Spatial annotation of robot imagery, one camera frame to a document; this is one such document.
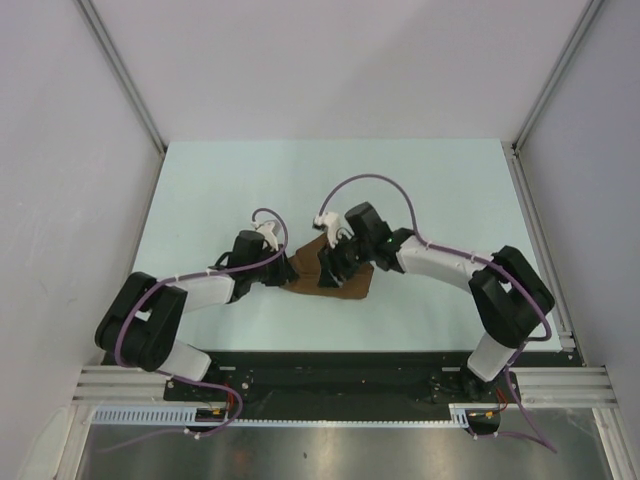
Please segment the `brown cloth napkin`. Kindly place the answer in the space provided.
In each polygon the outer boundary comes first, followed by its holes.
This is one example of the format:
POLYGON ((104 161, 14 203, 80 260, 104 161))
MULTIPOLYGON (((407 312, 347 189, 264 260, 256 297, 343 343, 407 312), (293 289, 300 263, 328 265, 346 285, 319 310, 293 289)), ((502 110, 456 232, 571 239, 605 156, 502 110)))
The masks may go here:
POLYGON ((339 287, 320 287, 318 282, 321 275, 321 265, 317 257, 322 247, 328 245, 325 234, 298 248, 295 254, 288 258, 298 279, 282 289, 302 295, 321 296, 343 300, 362 300, 367 297, 374 275, 374 268, 370 264, 359 267, 355 275, 346 280, 339 287))

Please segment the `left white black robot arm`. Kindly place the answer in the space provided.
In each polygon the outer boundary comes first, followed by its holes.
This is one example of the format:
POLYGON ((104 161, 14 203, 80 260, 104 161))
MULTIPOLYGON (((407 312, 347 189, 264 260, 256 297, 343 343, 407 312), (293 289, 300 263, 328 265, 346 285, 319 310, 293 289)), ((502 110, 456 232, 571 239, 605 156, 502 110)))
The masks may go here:
POLYGON ((94 341, 118 365, 186 379, 187 389, 207 400, 219 392, 221 376, 210 368, 208 354, 177 339, 183 315, 236 302, 256 283, 282 287, 297 279, 274 233, 264 227, 243 230, 232 249, 202 272, 164 280, 144 272, 130 274, 94 341))

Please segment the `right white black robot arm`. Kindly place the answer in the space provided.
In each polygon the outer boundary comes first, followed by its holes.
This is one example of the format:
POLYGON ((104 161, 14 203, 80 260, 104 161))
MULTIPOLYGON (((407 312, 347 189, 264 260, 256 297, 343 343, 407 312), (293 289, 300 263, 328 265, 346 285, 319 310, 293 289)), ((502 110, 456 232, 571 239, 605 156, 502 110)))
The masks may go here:
POLYGON ((473 401, 484 401, 497 389, 497 377, 532 333, 545 323, 555 299, 524 255, 511 246, 489 258, 429 243, 409 228, 393 230, 368 202, 350 209, 344 218, 318 214, 316 229, 327 236, 317 253, 318 285, 341 288, 364 266, 426 276, 469 293, 484 334, 461 368, 458 390, 473 401), (341 224, 350 230, 342 232, 341 224))

